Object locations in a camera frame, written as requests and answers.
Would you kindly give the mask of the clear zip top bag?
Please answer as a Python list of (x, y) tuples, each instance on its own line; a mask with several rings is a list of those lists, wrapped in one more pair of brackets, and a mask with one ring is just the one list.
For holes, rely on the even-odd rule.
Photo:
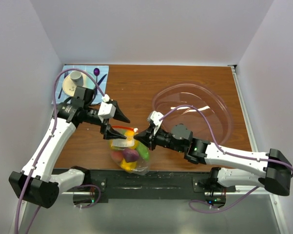
[(126, 139), (109, 140), (111, 159), (124, 171), (137, 175), (145, 175), (150, 169), (151, 154), (149, 149), (134, 139), (139, 133), (138, 128), (113, 126)]

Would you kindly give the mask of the large clear plastic bowl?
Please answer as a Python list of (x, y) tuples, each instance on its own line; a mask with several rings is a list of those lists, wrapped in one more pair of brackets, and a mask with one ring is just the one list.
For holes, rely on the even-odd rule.
[(165, 87), (154, 95), (152, 108), (163, 115), (169, 114), (161, 127), (171, 132), (173, 127), (184, 124), (195, 138), (213, 141), (208, 128), (211, 126), (218, 144), (223, 145), (233, 131), (233, 118), (223, 99), (198, 82), (185, 82)]

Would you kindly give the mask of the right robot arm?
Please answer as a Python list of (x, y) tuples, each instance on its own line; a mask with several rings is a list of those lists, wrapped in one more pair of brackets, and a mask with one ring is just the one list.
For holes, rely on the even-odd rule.
[(248, 152), (219, 146), (193, 136), (183, 124), (171, 132), (150, 124), (135, 135), (135, 140), (150, 150), (156, 146), (184, 154), (192, 164), (213, 165), (209, 178), (202, 185), (214, 192), (231, 186), (257, 186), (281, 196), (289, 196), (293, 166), (280, 150)]

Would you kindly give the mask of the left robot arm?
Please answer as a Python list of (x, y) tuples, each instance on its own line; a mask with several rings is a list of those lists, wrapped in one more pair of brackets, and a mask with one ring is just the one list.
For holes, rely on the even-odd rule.
[(93, 109), (89, 102), (94, 93), (92, 89), (79, 86), (70, 103), (57, 105), (49, 129), (35, 154), (21, 172), (12, 172), (9, 176), (9, 183), (18, 198), (50, 208), (59, 194), (74, 187), (80, 191), (87, 191), (91, 187), (91, 173), (88, 169), (74, 166), (59, 175), (52, 175), (52, 171), (66, 142), (81, 123), (99, 126), (105, 140), (125, 138), (109, 124), (111, 118), (130, 122), (117, 101), (111, 99), (102, 102), (99, 109)]

